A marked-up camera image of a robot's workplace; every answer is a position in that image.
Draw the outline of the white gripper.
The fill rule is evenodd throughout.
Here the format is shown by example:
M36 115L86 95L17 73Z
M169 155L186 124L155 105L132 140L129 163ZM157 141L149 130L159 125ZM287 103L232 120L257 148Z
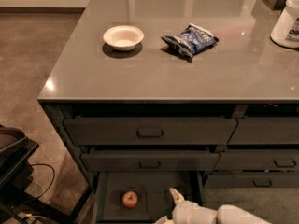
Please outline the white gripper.
M164 216L154 224L216 224L217 212L215 210L185 201L183 195L175 188L170 188L169 191L176 205L172 211L173 220Z

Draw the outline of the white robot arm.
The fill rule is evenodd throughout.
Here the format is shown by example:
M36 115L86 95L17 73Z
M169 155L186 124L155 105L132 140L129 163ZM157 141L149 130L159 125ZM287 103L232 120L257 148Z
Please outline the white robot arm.
M175 208L172 218L159 218L153 224L271 224L239 207L225 204L217 210L187 201L175 188L169 189Z

